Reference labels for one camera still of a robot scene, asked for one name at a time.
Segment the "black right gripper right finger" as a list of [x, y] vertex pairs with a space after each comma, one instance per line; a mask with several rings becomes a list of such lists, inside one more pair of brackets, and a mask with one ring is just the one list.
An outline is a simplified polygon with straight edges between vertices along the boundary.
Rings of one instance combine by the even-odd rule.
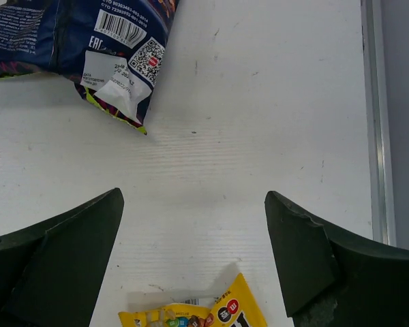
[[409, 250], [265, 198], [286, 315], [295, 326], [409, 326]]

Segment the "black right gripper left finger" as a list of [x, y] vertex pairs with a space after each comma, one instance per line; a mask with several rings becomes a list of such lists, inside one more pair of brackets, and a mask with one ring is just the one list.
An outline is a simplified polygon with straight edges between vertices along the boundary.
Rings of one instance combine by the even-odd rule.
[[0, 326], [88, 326], [123, 208], [114, 188], [0, 236]]

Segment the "yellow M&M packet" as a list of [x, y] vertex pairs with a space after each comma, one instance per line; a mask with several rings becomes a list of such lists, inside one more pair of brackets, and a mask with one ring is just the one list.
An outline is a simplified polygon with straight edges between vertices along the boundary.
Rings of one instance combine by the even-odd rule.
[[267, 326], [252, 291], [239, 273], [212, 305], [172, 303], [156, 309], [120, 312], [122, 326]]

